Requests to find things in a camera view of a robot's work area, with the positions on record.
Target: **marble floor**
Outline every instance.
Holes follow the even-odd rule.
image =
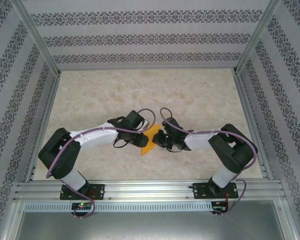
[[[250,138],[230,69],[124,69],[63,72],[43,144],[58,128],[89,129],[142,108],[154,110],[160,124],[161,107],[186,130],[231,123]],[[150,113],[142,115],[152,121]],[[156,146],[141,156],[133,145],[108,144],[80,153],[75,168],[88,180],[185,180],[208,179],[220,165],[212,149],[171,153]],[[38,160],[33,179],[44,180],[46,173]],[[241,177],[262,178],[258,162]]]

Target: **floral pattern stripe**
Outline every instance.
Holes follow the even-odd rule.
[[[48,47],[163,45],[163,44],[246,44],[249,33],[127,34],[44,37]]]
[[[28,31],[25,25],[20,21],[0,59],[0,93],[16,61],[21,46],[24,44],[27,34]]]
[[[282,138],[280,137],[277,124],[274,120],[268,100],[265,96],[265,92],[263,91],[259,77],[251,59],[247,61],[245,67],[249,74],[250,81],[252,83],[257,101],[263,115],[263,119],[269,131],[270,138],[276,152],[277,159],[281,165],[285,181],[287,182],[288,189],[291,192],[293,203],[300,219],[300,184],[297,181],[297,176],[294,169],[291,167],[291,161],[289,159],[289,156],[287,155],[285,145],[282,142]]]
[[[33,13],[38,26],[178,23],[257,23],[262,10],[157,10]]]
[[[297,53],[294,51],[292,44],[275,16],[270,20],[267,29],[300,93],[300,60]]]
[[[287,94],[285,93],[284,86],[279,79],[274,64],[267,53],[265,45],[261,40],[255,46],[255,51],[272,87],[273,94],[275,95],[278,105],[280,106],[286,126],[289,128],[291,137],[295,143],[295,146],[297,147],[297,152],[300,155],[300,124],[298,123],[298,118],[295,116],[293,107],[290,104]]]
[[[54,55],[57,64],[238,61],[240,52],[168,52]]]
[[[13,91],[12,96],[10,97],[7,110],[4,113],[4,117],[0,124],[0,159],[4,146],[7,143],[7,139],[10,136],[11,128],[15,122],[19,107],[25,95],[28,83],[36,66],[39,55],[39,49],[36,47],[36,45],[34,45],[16,84],[16,88]]]
[[[37,109],[38,109],[38,106],[40,103],[41,95],[45,88],[45,84],[47,82],[47,77],[48,77],[49,71],[50,71],[49,67],[45,63],[42,68],[42,71],[41,71],[40,77],[38,79],[36,88],[34,90],[33,96],[31,98],[31,102],[28,107],[27,114],[24,118],[24,122],[21,127],[21,131],[17,138],[16,146],[13,150],[13,154],[9,161],[9,167],[4,176],[4,181],[3,181],[2,187],[0,189],[0,224],[2,223],[2,220],[3,220],[2,217],[4,215],[4,212],[5,212],[6,208],[9,206],[8,199],[9,199],[10,194],[13,189],[13,184],[14,184],[14,180],[16,178],[17,172],[18,172],[18,168],[20,166],[21,161],[24,160],[23,154],[24,154],[25,146],[27,144],[27,139],[30,134],[30,129],[32,127],[32,124],[34,123],[36,112],[37,112]]]

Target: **metal panel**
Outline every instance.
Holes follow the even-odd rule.
[[[70,213],[25,212],[18,240],[283,240],[272,201],[246,201],[231,214],[210,212],[101,212],[87,219]]]
[[[26,203],[25,213],[69,213],[72,203],[70,202],[37,202]],[[200,202],[99,202],[95,206],[97,213],[144,213],[144,212],[197,212],[212,211],[210,201]]]
[[[274,206],[286,240],[300,240],[300,235],[287,200],[275,200]]]
[[[2,235],[0,237],[1,240],[16,239],[18,234],[18,229],[23,217],[24,207],[25,204],[22,202],[12,203],[9,211],[9,215],[7,216],[7,221],[5,223],[4,229],[2,231]]]

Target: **yellow object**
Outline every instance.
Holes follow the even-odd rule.
[[[160,124],[155,124],[153,125],[152,128],[150,128],[148,131],[145,131],[143,134],[148,137],[148,143],[145,147],[142,148],[142,153],[141,155],[145,155],[147,152],[149,152],[151,149],[154,148],[156,145],[155,143],[152,142],[152,139],[154,138],[154,135],[161,129]]]

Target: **purple cable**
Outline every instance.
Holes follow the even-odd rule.
[[[161,115],[161,117],[163,118],[163,120],[164,120],[168,125],[170,125],[171,127],[175,128],[175,129],[177,129],[177,130],[179,130],[179,131],[181,131],[181,132],[183,132],[183,133],[185,133],[185,134],[228,134],[228,135],[232,135],[232,136],[235,136],[235,137],[238,138],[238,139],[243,140],[245,143],[248,144],[248,146],[252,149],[252,152],[253,152],[253,160],[252,160],[252,162],[251,162],[248,166],[244,167],[243,170],[246,170],[246,169],[250,168],[253,164],[255,164],[255,162],[256,162],[256,160],[257,160],[257,152],[256,152],[254,146],[253,146],[253,145],[250,143],[250,141],[249,141],[248,139],[246,139],[245,137],[240,136],[239,134],[236,134],[236,133],[231,132],[231,131],[222,131],[222,130],[212,130],[212,131],[186,131],[186,130],[183,130],[183,129],[181,129],[181,128],[179,128],[179,127],[177,127],[177,126],[171,124],[170,122],[168,122],[167,119],[164,117],[164,115],[163,115],[163,113],[162,113],[162,110],[167,110],[167,111],[169,111],[170,114],[171,114],[171,117],[172,117],[172,112],[171,112],[171,110],[170,110],[169,108],[162,107],[162,108],[160,109],[160,115]]]
[[[186,134],[228,134],[228,135],[232,135],[232,136],[235,136],[236,138],[239,138],[239,139],[243,140],[245,143],[248,144],[248,146],[251,148],[251,150],[252,150],[252,152],[253,152],[253,160],[252,160],[252,162],[251,162],[249,165],[247,165],[246,167],[244,167],[243,170],[246,170],[246,169],[250,168],[253,164],[255,164],[255,162],[256,162],[256,160],[257,160],[257,152],[256,152],[254,146],[253,146],[253,145],[250,143],[250,141],[249,141],[248,139],[246,139],[245,137],[240,136],[240,135],[238,135],[238,134],[236,134],[236,133],[234,133],[234,132],[230,132],[230,131],[222,131],[222,130],[197,131],[197,132],[186,131],[186,130],[183,130],[183,129],[181,129],[181,128],[179,128],[179,127],[177,127],[177,126],[171,124],[170,122],[168,122],[167,119],[164,117],[164,115],[163,115],[163,113],[162,113],[163,110],[167,110],[167,111],[171,114],[171,117],[172,117],[172,112],[171,112],[171,110],[170,110],[169,108],[167,108],[167,107],[162,107],[162,108],[160,109],[160,115],[161,115],[161,117],[163,118],[163,120],[164,120],[169,126],[175,128],[175,129],[177,129],[177,130],[179,130],[179,131],[181,131],[181,132],[183,132],[183,133],[186,133]],[[235,179],[239,176],[240,173],[238,173],[237,175],[235,175],[234,178],[233,178],[232,180],[235,180]],[[244,189],[243,189],[243,191],[242,191],[240,197],[238,198],[238,200],[235,202],[235,204],[234,204],[234,205],[226,212],[227,214],[230,213],[230,212],[237,206],[237,204],[240,202],[240,200],[241,200],[242,197],[244,196],[244,193],[246,192],[246,189],[247,189],[247,182],[246,182],[245,180],[243,180],[243,179],[238,179],[237,181],[244,182]],[[225,214],[226,214],[226,213],[222,213],[222,212],[217,211],[217,210],[214,210],[214,211],[215,211],[215,212],[218,212],[220,215],[225,215]]]
[[[109,127],[109,126],[107,126],[107,127],[96,127],[96,128],[92,128],[92,129],[89,129],[89,130],[87,130],[87,131],[84,131],[84,132],[82,132],[82,133],[80,133],[80,134],[74,136],[73,138],[71,138],[69,141],[67,141],[67,142],[65,143],[65,145],[64,145],[64,146],[61,148],[61,150],[58,152],[58,154],[56,155],[55,159],[53,160],[51,166],[49,167],[48,172],[46,173],[46,176],[45,176],[45,177],[46,177],[47,179],[51,177],[51,172],[52,172],[52,170],[54,169],[56,163],[58,162],[58,160],[59,160],[59,158],[60,158],[60,156],[61,156],[61,154],[65,151],[65,149],[67,148],[67,146],[68,146],[72,141],[74,141],[75,139],[77,139],[77,138],[79,138],[79,137],[82,137],[82,136],[85,135],[85,134],[88,134],[88,133],[91,133],[91,132],[94,132],[94,131],[98,131],[98,130],[117,130],[117,131],[123,131],[123,132],[127,132],[127,133],[133,133],[133,134],[136,134],[136,133],[144,133],[145,131],[148,131],[148,130],[149,130],[150,128],[152,128],[152,127],[155,125],[155,123],[156,123],[156,114],[154,113],[154,111],[152,111],[152,110],[149,109],[149,108],[143,108],[143,109],[139,110],[138,113],[143,112],[143,111],[149,111],[149,112],[151,112],[152,115],[153,115],[153,123],[152,123],[151,126],[148,127],[147,129],[140,130],[140,131],[133,131],[133,130],[127,130],[127,129],[123,129],[123,128]],[[89,217],[90,215],[92,215],[92,214],[94,213],[94,211],[96,210],[95,202],[94,202],[91,198],[87,197],[86,195],[83,195],[82,193],[80,193],[80,192],[78,192],[77,190],[73,189],[71,186],[69,186],[68,184],[66,184],[64,181],[61,180],[61,182],[63,182],[63,183],[66,185],[66,187],[69,188],[69,189],[70,189],[71,191],[73,191],[74,193],[76,193],[76,194],[80,195],[81,197],[83,197],[83,198],[89,200],[89,201],[91,202],[91,204],[93,205],[93,210],[92,210],[91,212],[87,213],[87,214],[84,215],[84,216],[80,216],[80,217],[76,215],[77,209],[75,209],[74,212],[73,212],[74,217],[75,217],[75,218],[81,218],[81,219],[83,219],[83,218],[87,218],[87,217]]]

